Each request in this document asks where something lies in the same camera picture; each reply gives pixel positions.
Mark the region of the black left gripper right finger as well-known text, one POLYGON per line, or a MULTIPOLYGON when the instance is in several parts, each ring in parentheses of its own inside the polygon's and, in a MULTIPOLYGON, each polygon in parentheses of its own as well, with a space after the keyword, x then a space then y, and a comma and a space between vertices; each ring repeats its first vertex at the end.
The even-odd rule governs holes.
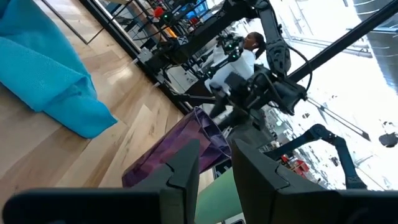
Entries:
POLYGON ((240 139, 233 175, 247 223, 397 223, 397 192, 327 190, 240 139))

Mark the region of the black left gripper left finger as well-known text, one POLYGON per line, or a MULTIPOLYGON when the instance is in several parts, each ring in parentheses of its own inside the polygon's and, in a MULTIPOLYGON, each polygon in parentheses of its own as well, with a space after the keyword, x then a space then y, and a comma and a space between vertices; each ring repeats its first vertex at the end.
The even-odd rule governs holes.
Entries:
POLYGON ((131 188, 32 189, 12 196, 4 223, 193 223, 198 193, 197 139, 131 188))

